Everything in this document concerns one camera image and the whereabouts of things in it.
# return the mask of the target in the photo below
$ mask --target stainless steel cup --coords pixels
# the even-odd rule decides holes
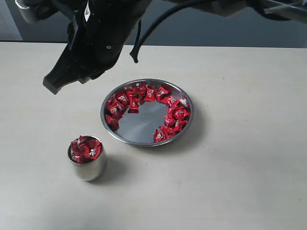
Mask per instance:
[[[92,180],[98,178],[106,170],[107,155],[106,155],[106,151],[104,150],[104,146],[103,146],[102,142],[101,142],[101,153],[97,157],[97,159],[94,160],[94,161],[91,161],[91,162],[86,163],[86,164],[75,163],[71,158],[71,145],[68,148],[68,157],[69,157],[78,177],[80,177],[81,179],[83,179],[85,181],[92,181]]]

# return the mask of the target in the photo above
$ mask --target stainless steel plate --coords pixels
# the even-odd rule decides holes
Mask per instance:
[[[157,101],[146,102],[141,105],[139,107],[138,114],[128,114],[128,111],[126,111],[123,117],[119,120],[119,130],[113,131],[109,127],[105,119],[105,113],[107,112],[107,100],[116,92],[130,90],[137,87],[137,84],[154,87],[156,89],[159,89],[160,86],[162,86],[169,91],[168,95],[171,95],[173,98],[180,100],[183,105],[189,108],[191,115],[187,125],[181,132],[168,140],[154,143],[153,139],[155,130],[158,129],[159,126],[164,126],[164,115],[167,114],[167,107],[161,103],[158,103]],[[163,145],[176,140],[184,132],[186,132],[194,118],[194,107],[189,96],[178,86],[164,80],[140,79],[124,83],[110,92],[102,103],[100,116],[104,127],[116,139],[134,146],[152,147]]]

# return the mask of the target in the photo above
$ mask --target gray wall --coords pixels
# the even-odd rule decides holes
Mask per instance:
[[[6,1],[23,40],[66,41],[68,20],[63,15],[58,13],[45,21],[27,24],[14,1]],[[143,32],[171,6],[172,3],[154,0],[143,17]],[[133,44],[134,36],[135,31],[127,44]],[[307,24],[266,20],[252,9],[245,9],[230,18],[185,9],[164,21],[149,37],[146,45],[304,47],[306,41]]]

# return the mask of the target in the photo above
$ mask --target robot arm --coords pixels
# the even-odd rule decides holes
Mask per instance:
[[[125,41],[152,0],[15,1],[24,19],[29,23],[44,20],[58,11],[71,21],[67,30],[68,44],[53,70],[43,80],[43,85],[53,94],[57,94],[66,84],[75,81],[84,84],[112,68],[118,60]],[[177,3],[177,6],[185,4],[223,17],[230,16],[245,7],[252,7],[268,19],[280,21],[296,19],[307,23],[307,10],[301,4],[287,10],[275,11],[274,14],[266,14],[266,8],[280,7],[284,2],[280,3],[275,0],[194,0],[197,3],[194,5],[188,4],[187,0],[170,1]],[[136,46],[137,52],[145,39],[143,38]]]

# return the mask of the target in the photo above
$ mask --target white table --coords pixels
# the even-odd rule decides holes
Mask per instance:
[[[1,230],[305,230],[307,50],[126,46],[117,65],[52,95],[42,86],[64,44],[0,43]],[[159,78],[196,107],[158,149],[111,137],[100,106],[116,86]],[[102,139],[95,183],[67,159],[78,135]]]

